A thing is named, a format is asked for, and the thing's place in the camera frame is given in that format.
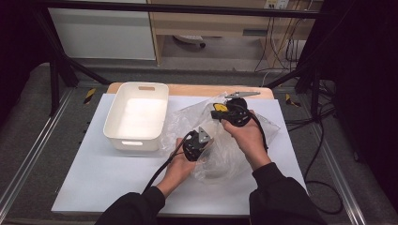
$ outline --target black stand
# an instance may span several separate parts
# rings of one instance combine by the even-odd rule
[[[50,62],[50,72],[51,72],[51,87],[52,87],[52,108],[50,116],[53,116],[59,107],[59,80],[58,75],[61,76],[66,86],[76,87],[79,83],[78,78],[74,72],[74,68],[81,71],[83,74],[89,76],[90,78],[96,80],[102,84],[111,84],[112,82],[102,78],[100,75],[94,73],[88,68],[80,65],[73,59],[69,58],[62,48],[59,38],[54,34],[51,27],[49,26],[47,20],[44,18],[42,7],[30,6],[31,13],[41,28],[44,36],[47,38],[50,45],[49,54],[54,60]]]

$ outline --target clear plastic bag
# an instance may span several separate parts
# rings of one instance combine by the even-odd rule
[[[171,149],[176,145],[176,138],[184,137],[188,132],[198,130],[199,127],[203,128],[214,139],[214,142],[198,158],[191,175],[206,184],[217,184],[228,180],[250,167],[236,141],[223,129],[218,120],[211,118],[213,104],[224,103],[225,96],[226,93],[223,93],[168,114],[160,138],[161,149],[172,151]],[[256,116],[265,132],[267,145],[270,145],[280,127],[258,113]]]

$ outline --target white table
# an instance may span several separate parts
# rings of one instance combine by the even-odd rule
[[[62,214],[101,213],[128,192],[141,193],[165,157],[126,157],[117,152],[103,135],[103,126],[114,99],[104,94],[85,134],[52,211]],[[168,112],[188,107],[208,97],[169,97]],[[277,100],[247,98],[250,109],[279,125],[281,129],[269,146],[269,156],[286,176],[304,181]],[[163,177],[160,174],[157,182]],[[184,217],[246,217],[249,194],[256,189],[248,169],[218,185],[205,185],[189,178],[167,199],[161,215]]]

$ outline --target black jacket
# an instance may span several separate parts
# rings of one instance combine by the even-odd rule
[[[253,177],[258,188],[249,197],[252,225],[326,224],[305,189],[295,179],[283,176],[275,163],[257,169]],[[96,224],[156,224],[164,204],[164,196],[156,187],[142,195],[128,193],[114,202]]]

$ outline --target left hand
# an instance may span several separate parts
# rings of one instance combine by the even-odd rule
[[[176,140],[176,147],[181,143],[182,139]],[[185,158],[182,146],[178,149],[177,155],[167,166],[166,174],[157,184],[157,188],[167,198],[173,190],[175,190],[182,182],[184,182],[191,171],[195,168],[196,162],[190,162]]]

